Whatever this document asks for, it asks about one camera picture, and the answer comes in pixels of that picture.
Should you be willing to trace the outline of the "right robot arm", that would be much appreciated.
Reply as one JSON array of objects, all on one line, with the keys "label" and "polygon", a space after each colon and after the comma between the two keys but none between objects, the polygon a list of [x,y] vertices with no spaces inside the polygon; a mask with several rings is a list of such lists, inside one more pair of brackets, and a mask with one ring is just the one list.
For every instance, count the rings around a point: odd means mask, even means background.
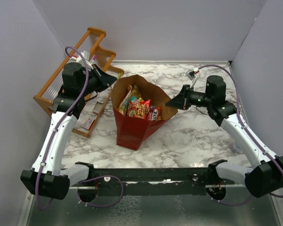
[{"label": "right robot arm", "polygon": [[187,110],[192,105],[205,107],[209,117],[226,131],[246,155],[250,167],[219,160],[209,164],[207,178],[212,184],[229,179],[246,186],[256,198],[283,188],[283,156],[279,157],[264,145],[237,114],[234,104],[225,99],[226,83],[217,75],[207,78],[205,92],[183,85],[180,93],[165,105]]}]

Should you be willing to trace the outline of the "gold crispy chips bag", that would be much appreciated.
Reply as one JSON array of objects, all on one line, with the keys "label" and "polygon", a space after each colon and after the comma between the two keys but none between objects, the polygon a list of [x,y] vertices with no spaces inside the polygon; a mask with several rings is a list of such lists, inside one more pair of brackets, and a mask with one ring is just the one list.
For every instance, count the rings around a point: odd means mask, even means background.
[{"label": "gold crispy chips bag", "polygon": [[127,109],[129,106],[129,103],[132,102],[132,100],[140,100],[142,97],[140,90],[138,88],[138,86],[136,84],[134,85],[129,85],[127,87],[127,94],[124,97],[124,99],[121,101],[121,103],[119,104],[119,107],[117,108],[117,110],[124,116],[126,116],[127,114]]}]

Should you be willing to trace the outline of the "red snack packet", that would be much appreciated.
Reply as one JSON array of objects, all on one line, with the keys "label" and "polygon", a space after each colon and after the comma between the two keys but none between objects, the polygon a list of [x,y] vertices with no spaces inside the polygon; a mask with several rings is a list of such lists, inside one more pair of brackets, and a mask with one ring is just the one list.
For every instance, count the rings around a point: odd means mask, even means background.
[{"label": "red snack packet", "polygon": [[150,108],[150,99],[146,101],[133,101],[129,103],[127,116],[145,119]]}]

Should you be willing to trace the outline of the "orange Fox's fruits candy bag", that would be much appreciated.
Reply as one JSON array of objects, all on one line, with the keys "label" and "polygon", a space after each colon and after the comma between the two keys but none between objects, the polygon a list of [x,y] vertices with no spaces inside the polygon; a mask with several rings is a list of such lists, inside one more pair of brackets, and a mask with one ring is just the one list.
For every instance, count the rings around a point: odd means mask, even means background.
[{"label": "orange Fox's fruits candy bag", "polygon": [[161,112],[161,107],[156,107],[152,105],[149,108],[146,119],[149,121],[157,121],[159,119],[160,112]]}]

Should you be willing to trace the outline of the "red paper bag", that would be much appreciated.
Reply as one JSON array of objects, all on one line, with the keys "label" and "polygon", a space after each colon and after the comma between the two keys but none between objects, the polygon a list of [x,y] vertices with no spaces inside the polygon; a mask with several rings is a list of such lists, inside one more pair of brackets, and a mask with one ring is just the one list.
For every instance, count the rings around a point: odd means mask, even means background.
[{"label": "red paper bag", "polygon": [[165,104],[170,97],[139,75],[119,79],[111,93],[117,126],[117,145],[138,150],[178,111]]}]

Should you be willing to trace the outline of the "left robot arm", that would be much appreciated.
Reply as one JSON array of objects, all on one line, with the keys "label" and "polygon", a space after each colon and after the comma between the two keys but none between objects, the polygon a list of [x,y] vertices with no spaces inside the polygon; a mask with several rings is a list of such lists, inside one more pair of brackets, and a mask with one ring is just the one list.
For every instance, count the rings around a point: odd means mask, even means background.
[{"label": "left robot arm", "polygon": [[86,164],[61,168],[67,141],[85,107],[85,96],[100,93],[117,81],[93,64],[91,69],[80,63],[68,63],[62,71],[63,84],[53,101],[48,134],[30,170],[23,170],[20,180],[35,196],[63,200],[71,186],[81,182],[89,186],[95,175]]}]

